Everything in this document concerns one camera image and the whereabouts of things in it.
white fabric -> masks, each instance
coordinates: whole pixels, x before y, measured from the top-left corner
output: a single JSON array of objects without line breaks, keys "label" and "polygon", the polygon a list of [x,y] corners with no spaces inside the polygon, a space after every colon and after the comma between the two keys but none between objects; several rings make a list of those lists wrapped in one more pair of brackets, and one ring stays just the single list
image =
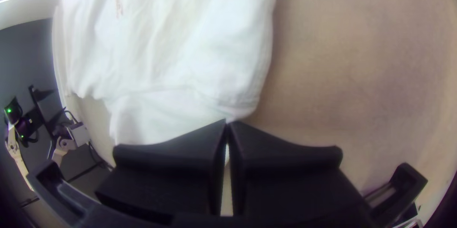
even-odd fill
[{"label": "white fabric", "polygon": [[102,99],[116,144],[249,115],[275,0],[62,0],[67,86]]}]

white cloth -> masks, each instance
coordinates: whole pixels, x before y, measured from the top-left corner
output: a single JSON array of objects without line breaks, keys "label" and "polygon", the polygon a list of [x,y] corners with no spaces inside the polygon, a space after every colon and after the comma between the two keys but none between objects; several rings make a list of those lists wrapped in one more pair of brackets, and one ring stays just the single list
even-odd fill
[{"label": "white cloth", "polygon": [[256,107],[275,0],[62,0],[68,88],[116,144],[163,142]]}]

wrinkled white sheet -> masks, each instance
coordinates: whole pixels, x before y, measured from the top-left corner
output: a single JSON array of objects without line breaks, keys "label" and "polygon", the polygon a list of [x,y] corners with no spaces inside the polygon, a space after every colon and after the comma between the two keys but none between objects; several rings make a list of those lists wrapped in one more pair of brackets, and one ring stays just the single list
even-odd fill
[{"label": "wrinkled white sheet", "polygon": [[67,90],[102,99],[116,144],[249,115],[275,0],[62,0]]}]

beige surface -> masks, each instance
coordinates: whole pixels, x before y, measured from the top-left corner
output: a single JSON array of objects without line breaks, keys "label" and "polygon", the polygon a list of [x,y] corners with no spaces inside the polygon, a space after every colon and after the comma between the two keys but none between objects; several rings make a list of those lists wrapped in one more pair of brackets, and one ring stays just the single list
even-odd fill
[{"label": "beige surface", "polygon": [[273,61],[248,122],[338,145],[361,191],[408,162],[428,220],[457,169],[457,0],[277,0]]}]

cable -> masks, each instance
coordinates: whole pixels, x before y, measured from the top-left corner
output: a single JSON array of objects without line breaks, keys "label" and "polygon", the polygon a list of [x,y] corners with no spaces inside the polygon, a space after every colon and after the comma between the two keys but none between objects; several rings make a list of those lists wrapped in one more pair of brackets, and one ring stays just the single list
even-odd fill
[{"label": "cable", "polygon": [[[97,154],[97,157],[100,159],[100,160],[96,160],[94,155],[92,154],[92,151],[95,152],[95,154]],[[102,165],[100,165],[101,168],[105,168],[105,169],[114,169],[110,164],[108,164],[108,162],[106,162],[102,157],[100,157],[100,155],[98,154],[98,152],[95,150],[95,148],[92,146],[92,143],[89,141],[89,154],[90,156],[92,157],[92,159],[94,160],[94,162],[101,162],[102,161]]]},{"label": "cable", "polygon": [[38,200],[40,200],[39,197],[28,198],[25,201],[19,203],[19,208],[25,208],[26,206],[28,206],[34,202],[37,202]]},{"label": "cable", "polygon": [[68,179],[67,182],[68,182],[68,183],[71,183],[72,181],[74,181],[74,180],[80,178],[81,176],[90,173],[90,172],[91,172],[92,170],[94,170],[95,168],[100,167],[100,164],[103,164],[103,162],[100,161],[100,162],[95,163],[95,165],[89,167],[88,169],[86,169],[86,170],[82,171],[81,173],[79,173],[79,174],[73,176],[72,178]]},{"label": "cable", "polygon": [[63,111],[63,112],[64,112],[64,113],[69,113],[69,114],[71,115],[71,118],[73,118],[73,121],[79,123],[78,120],[75,118],[75,116],[73,116],[73,114],[72,114],[70,111],[65,110],[65,111]]}]

